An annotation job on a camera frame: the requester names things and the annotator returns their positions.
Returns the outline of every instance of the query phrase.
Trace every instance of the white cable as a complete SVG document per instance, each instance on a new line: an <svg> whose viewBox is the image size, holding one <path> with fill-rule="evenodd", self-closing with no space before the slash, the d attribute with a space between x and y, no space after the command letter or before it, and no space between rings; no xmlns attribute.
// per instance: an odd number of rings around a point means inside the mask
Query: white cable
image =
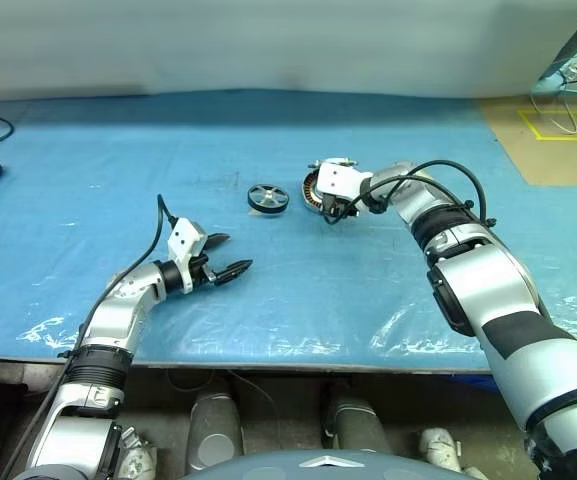
<svg viewBox="0 0 577 480"><path fill-rule="evenodd" d="M268 400L268 404L272 408L272 413L275 417L275 423L277 426L277 444L279 445L279 450L283 450L284 447L283 447L283 443L281 441L281 420L279 419L279 410L277 409L277 404L273 400L272 396L270 396L270 394L268 392L266 392L263 388L261 388L259 385L257 385L252 380L248 380L247 378L242 377L241 375L233 372L232 370L227 370L227 372L230 373L236 379L238 379L238 380L242 381L243 383L245 383L246 385L248 385L249 387L252 387L255 390L257 390L257 392L259 392L261 394L261 396L263 396L266 400Z"/></svg>
<svg viewBox="0 0 577 480"><path fill-rule="evenodd" d="M564 92L564 94L565 94L566 93L566 87L564 87L563 89L560 89L558 93L561 93L561 92ZM553 125L555 125L557 128L559 128L566 135L576 135L577 134L577 119L575 118L575 116L570 111L570 107L568 106L568 102L566 101L565 95L564 95L564 100L563 100L564 108L566 109L566 113L568 114L568 118L570 119L571 123L573 124L574 130L570 130L570 129L564 127L561 123L559 123L554 118L546 116L546 114L542 110L540 110L539 107L537 106L537 103L535 102L535 98L533 97L532 92L530 92L530 94L528 96L530 97L530 103L532 103L532 106L534 107L534 109L537 111L537 113L539 115L550 120Z"/></svg>

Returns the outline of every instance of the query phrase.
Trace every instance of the table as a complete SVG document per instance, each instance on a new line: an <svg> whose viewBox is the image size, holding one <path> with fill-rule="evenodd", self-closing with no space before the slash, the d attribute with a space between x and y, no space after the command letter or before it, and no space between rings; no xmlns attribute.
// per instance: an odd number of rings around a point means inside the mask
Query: table
<svg viewBox="0 0 577 480"><path fill-rule="evenodd" d="M307 165L335 156L474 170L496 233L577 335L577 188L528 186L471 101L228 91L7 102L0 115L18 128L0 144L0 358L56 361L72 346L106 282L150 242L162 193L173 213L232 235L212 265L255 263L158 306L138 363L487 370L477 342L448 328L393 213L328 226L302 204ZM457 174L433 173L474 198ZM288 209L251 214L256 183L287 190ZM168 233L153 258L166 258Z"/></svg>

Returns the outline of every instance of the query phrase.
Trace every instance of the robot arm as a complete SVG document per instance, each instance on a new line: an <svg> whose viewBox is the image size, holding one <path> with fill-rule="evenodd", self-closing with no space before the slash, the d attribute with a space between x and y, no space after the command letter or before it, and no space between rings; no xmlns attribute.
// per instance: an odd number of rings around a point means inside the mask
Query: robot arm
<svg viewBox="0 0 577 480"><path fill-rule="evenodd" d="M27 469L16 480L106 480L117 463L121 427L114 422L123 387L148 312L175 291L190 293L203 283L222 285L252 263L222 272L208 267L205 251L228 239L206 235L178 218L168 240L169 260L130 272L99 304L81 345L72 352L63 383L36 437Z"/></svg>
<svg viewBox="0 0 577 480"><path fill-rule="evenodd" d="M397 211L426 256L448 324L477 337L512 415L527 432L541 478L577 479L577 339L553 325L526 269L469 206L412 180L385 204L394 183L384 181L412 166L373 174L352 165L346 159L314 165L304 181L305 200L327 218Z"/></svg>

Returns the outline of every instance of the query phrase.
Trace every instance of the blue tablecloth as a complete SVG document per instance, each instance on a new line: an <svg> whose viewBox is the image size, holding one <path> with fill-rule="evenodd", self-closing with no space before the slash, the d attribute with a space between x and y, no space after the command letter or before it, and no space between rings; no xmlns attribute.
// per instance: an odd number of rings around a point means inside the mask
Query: blue tablecloth
<svg viewBox="0 0 577 480"><path fill-rule="evenodd" d="M233 91L0 103L0 358L54 360L111 276L148 245L155 195L232 239L215 267L253 258L221 288L151 314L138 362L393 371L487 368L452 332L421 252L394 213L326 225L302 204L306 166L349 156L376 170L434 158L474 170L497 234L577 335L577 188L527 185L471 101ZM463 178L433 174L462 198ZM253 215L248 188L291 196ZM166 258L165 238L153 258Z"/></svg>

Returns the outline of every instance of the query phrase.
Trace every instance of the cardboard sheet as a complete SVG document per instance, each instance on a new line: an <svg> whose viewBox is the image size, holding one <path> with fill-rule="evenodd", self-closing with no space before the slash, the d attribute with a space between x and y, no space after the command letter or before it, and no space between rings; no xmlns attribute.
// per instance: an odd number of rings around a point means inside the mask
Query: cardboard sheet
<svg viewBox="0 0 577 480"><path fill-rule="evenodd" d="M557 121L574 130L561 98L528 97L488 99L479 106L506 153L531 185L577 186L577 133L566 134ZM577 120L577 97L568 97Z"/></svg>

